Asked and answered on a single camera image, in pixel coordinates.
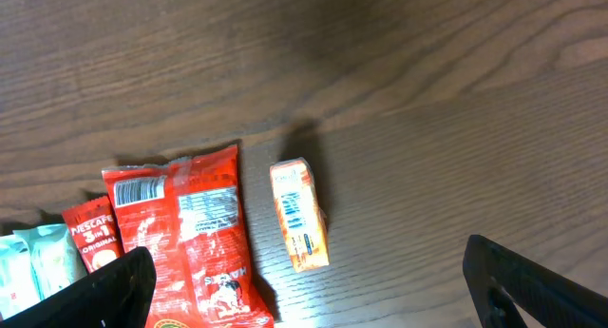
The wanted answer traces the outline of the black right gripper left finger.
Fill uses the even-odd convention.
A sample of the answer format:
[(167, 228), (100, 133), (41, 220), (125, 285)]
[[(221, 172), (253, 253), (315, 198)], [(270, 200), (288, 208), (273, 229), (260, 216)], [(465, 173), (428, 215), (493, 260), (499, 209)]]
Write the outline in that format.
[(68, 288), (1, 322), (3, 328), (144, 327), (156, 285), (147, 248), (137, 247)]

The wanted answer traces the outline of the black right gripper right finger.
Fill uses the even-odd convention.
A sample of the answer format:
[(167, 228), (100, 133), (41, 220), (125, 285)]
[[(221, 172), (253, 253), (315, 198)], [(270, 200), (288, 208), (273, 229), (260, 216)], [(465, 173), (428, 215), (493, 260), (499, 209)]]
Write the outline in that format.
[(607, 298), (481, 235), (468, 238), (465, 281), (483, 327), (606, 327)]

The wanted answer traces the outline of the red Nescafe coffee sachet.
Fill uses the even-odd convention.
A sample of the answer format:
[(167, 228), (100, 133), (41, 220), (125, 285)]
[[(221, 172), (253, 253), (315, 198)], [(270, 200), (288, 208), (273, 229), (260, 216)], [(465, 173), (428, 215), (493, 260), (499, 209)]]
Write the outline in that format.
[(69, 208), (62, 216), (89, 273), (124, 254), (107, 196)]

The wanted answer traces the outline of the white green wipes pack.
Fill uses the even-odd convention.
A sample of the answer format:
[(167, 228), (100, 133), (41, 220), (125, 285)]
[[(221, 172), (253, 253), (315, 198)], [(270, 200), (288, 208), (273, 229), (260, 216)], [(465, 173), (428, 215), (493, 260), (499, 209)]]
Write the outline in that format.
[(87, 275), (63, 223), (1, 238), (1, 319), (11, 318)]

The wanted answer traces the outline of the red snack bag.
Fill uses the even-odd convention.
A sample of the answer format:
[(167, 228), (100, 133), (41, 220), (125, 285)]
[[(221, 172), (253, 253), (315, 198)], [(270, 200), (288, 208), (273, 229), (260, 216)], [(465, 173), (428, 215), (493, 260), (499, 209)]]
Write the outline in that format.
[(236, 145), (102, 175), (124, 250), (145, 247), (154, 262), (148, 327), (273, 326), (252, 280)]

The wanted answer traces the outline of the small orange carton box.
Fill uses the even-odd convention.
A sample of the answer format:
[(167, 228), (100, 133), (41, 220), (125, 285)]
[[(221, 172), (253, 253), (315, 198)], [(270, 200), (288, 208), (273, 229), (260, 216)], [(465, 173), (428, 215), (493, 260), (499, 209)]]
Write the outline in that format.
[(314, 174), (303, 158), (270, 167), (275, 211), (296, 273), (330, 264), (325, 214), (319, 207)]

